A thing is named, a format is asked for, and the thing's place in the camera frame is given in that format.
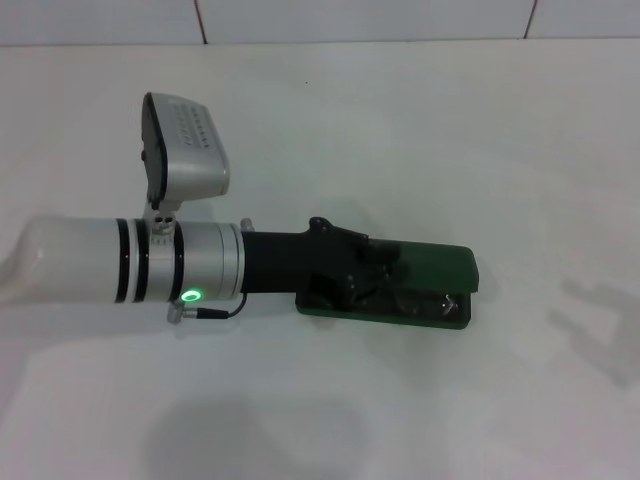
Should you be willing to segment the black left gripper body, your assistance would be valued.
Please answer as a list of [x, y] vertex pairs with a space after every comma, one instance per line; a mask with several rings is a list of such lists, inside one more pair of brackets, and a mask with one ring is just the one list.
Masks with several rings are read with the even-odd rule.
[[243, 293], [299, 293], [316, 283], [330, 301], [350, 304], [370, 291], [368, 236], [325, 218], [311, 218], [300, 233], [244, 231], [242, 240]]

